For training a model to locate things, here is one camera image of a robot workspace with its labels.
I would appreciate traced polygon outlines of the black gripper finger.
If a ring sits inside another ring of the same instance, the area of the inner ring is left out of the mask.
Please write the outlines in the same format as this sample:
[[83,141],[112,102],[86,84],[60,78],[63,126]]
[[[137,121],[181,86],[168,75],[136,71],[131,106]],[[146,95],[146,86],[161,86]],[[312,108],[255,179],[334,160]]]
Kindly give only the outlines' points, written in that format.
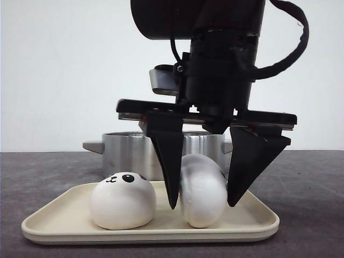
[[146,136],[151,139],[159,159],[172,209],[176,206],[180,188],[182,126],[182,118],[174,113],[151,111],[146,115]]
[[282,129],[277,126],[232,127],[230,133],[233,152],[227,201],[234,207],[256,178],[291,144],[291,139],[282,136]]

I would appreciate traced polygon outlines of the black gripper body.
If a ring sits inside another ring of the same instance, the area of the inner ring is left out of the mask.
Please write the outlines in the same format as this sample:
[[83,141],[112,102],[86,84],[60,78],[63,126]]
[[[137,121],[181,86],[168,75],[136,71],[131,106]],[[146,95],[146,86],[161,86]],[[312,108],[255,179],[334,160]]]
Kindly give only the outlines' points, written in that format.
[[258,45],[256,35],[238,31],[208,31],[191,39],[190,52],[174,64],[179,86],[175,103],[121,99],[120,119],[145,120],[147,113],[179,115],[186,124],[201,124],[211,133],[230,126],[278,126],[290,130],[294,114],[248,109]]

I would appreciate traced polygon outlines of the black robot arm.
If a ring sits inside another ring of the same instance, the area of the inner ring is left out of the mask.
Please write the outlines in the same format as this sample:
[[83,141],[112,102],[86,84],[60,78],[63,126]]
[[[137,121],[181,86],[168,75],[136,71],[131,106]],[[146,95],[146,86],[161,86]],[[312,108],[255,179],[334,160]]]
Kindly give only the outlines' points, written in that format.
[[288,145],[282,131],[297,123],[294,114],[251,111],[252,83],[288,69],[305,51],[309,23],[301,8],[273,1],[303,26],[295,50],[272,66],[255,66],[264,1],[132,1],[139,31],[148,39],[189,39],[190,51],[174,65],[151,70],[153,91],[175,96],[175,103],[119,100],[123,120],[137,120],[155,148],[175,207],[181,179],[184,124],[200,124],[212,134],[231,133],[233,152],[227,181],[227,201],[235,206],[255,179]]

